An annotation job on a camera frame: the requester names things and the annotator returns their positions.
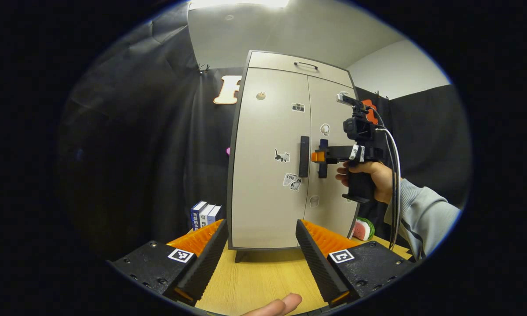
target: gray sleeve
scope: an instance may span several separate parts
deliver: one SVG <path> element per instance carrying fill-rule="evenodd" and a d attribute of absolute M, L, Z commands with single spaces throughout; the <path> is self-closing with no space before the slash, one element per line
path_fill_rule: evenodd
<path fill-rule="evenodd" d="M 416 260 L 423 259 L 444 239 L 460 210 L 432 189 L 418 188 L 405 179 L 400 182 L 400 194 L 402 213 L 398 233 L 409 242 Z M 392 201 L 384 222 L 392 224 Z"/>

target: white wall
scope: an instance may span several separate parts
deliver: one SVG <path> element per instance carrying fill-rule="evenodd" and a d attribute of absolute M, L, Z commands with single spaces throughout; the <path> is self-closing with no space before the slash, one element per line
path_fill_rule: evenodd
<path fill-rule="evenodd" d="M 390 99 L 450 84 L 442 70 L 409 40 L 381 48 L 346 69 L 355 86 Z"/>

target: white cabinet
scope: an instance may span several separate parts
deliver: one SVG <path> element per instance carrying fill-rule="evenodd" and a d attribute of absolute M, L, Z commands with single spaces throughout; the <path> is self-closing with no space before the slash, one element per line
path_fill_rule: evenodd
<path fill-rule="evenodd" d="M 351 108 L 336 102 L 341 91 L 355 97 L 352 86 L 349 72 L 341 68 L 249 53 L 231 140 L 229 248 L 295 248 L 298 219 L 349 236 L 358 205 L 341 196 L 347 188 L 335 180 L 340 165 L 328 165 L 328 177 L 320 179 L 318 164 L 309 160 L 322 138 L 330 146 L 354 144 L 342 128 Z M 307 178 L 298 177 L 301 136 L 310 138 L 310 150 L 302 153 L 309 165 Z"/>

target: person's hand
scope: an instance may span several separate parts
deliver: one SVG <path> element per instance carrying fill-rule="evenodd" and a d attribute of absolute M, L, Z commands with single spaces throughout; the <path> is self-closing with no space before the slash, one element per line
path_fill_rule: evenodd
<path fill-rule="evenodd" d="M 302 302 L 302 297 L 291 293 L 285 296 L 283 300 L 275 300 L 242 316 L 284 316 L 295 310 L 300 302 Z"/>
<path fill-rule="evenodd" d="M 349 186 L 349 180 L 347 178 L 348 170 L 353 173 L 366 172 L 370 174 L 375 186 L 374 199 L 386 204 L 390 203 L 392 199 L 392 174 L 394 174 L 392 169 L 380 162 L 362 162 L 351 167 L 349 166 L 349 162 L 344 162 L 343 168 L 337 168 L 337 173 L 339 174 L 335 178 L 340 180 L 346 187 Z"/>

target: blue book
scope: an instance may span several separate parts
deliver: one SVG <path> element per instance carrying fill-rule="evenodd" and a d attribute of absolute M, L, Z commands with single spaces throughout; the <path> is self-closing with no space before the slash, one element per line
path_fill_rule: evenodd
<path fill-rule="evenodd" d="M 212 223 L 216 222 L 217 220 L 220 220 L 221 212 L 221 206 L 215 206 L 213 207 L 213 210 L 208 215 L 207 218 L 207 224 L 211 225 Z"/>
<path fill-rule="evenodd" d="M 201 201 L 191 208 L 191 227 L 193 230 L 201 228 L 201 221 L 199 220 L 199 213 L 207 206 L 207 202 Z"/>
<path fill-rule="evenodd" d="M 205 227 L 209 224 L 208 222 L 208 218 L 209 218 L 209 213 L 211 212 L 211 210 L 213 210 L 213 208 L 215 207 L 215 204 L 209 204 L 207 205 L 200 213 L 199 213 L 199 218 L 200 221 L 201 221 L 201 227 Z"/>

